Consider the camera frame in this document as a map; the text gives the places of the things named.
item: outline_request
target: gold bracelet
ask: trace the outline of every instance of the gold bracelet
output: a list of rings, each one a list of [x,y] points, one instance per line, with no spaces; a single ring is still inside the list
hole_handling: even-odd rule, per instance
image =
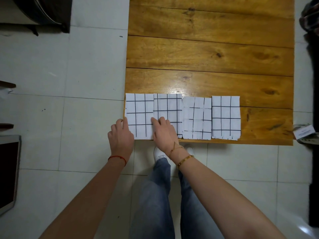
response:
[[[180,161],[179,164],[177,165],[177,168],[179,169],[179,167],[182,165],[182,163],[184,163],[186,160],[188,160],[191,157],[194,157],[194,155],[189,155],[186,158],[184,158],[182,161]]]
[[[180,147],[178,147],[178,148],[175,148],[175,145],[176,145],[176,142],[174,142],[173,149],[171,150],[171,153],[169,154],[169,156],[171,156],[172,152],[173,152],[175,149],[184,148],[183,146],[180,146]]]

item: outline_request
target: wooden table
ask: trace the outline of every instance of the wooden table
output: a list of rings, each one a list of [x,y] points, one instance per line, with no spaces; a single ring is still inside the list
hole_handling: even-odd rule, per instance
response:
[[[125,93],[240,96],[241,138],[208,142],[292,145],[293,17],[294,0],[130,0]]]

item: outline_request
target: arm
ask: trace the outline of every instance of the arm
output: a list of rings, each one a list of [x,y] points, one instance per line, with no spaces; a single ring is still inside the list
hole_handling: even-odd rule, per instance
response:
[[[178,138],[169,120],[152,122],[157,147],[175,164],[189,156],[183,148],[171,152]],[[179,169],[225,238],[285,238],[255,205],[197,159],[189,158]]]
[[[133,151],[134,136],[129,131],[127,119],[118,119],[107,135],[111,156],[129,160]],[[49,225],[40,239],[93,238],[110,200],[125,161],[110,158],[96,176],[77,194],[58,217]]]

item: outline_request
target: leg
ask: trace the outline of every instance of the leg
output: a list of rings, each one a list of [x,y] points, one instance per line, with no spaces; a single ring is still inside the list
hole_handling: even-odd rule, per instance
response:
[[[187,148],[187,151],[194,154],[191,148]],[[183,239],[224,238],[180,171],[178,177],[181,181],[181,237]]]
[[[130,239],[174,239],[174,225],[168,194],[171,170],[166,157],[159,158],[142,185],[139,209],[130,228]]]

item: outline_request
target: red string bracelet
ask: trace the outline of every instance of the red string bracelet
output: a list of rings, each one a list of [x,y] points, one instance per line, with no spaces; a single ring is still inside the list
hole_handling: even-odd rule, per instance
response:
[[[125,161],[125,165],[124,165],[124,167],[126,166],[126,163],[127,163],[127,162],[126,162],[125,158],[123,158],[123,157],[121,157],[121,156],[114,155],[114,156],[109,157],[109,158],[108,158],[108,160],[109,160],[110,158],[114,158],[114,157],[118,157],[118,158],[123,159],[123,160]]]

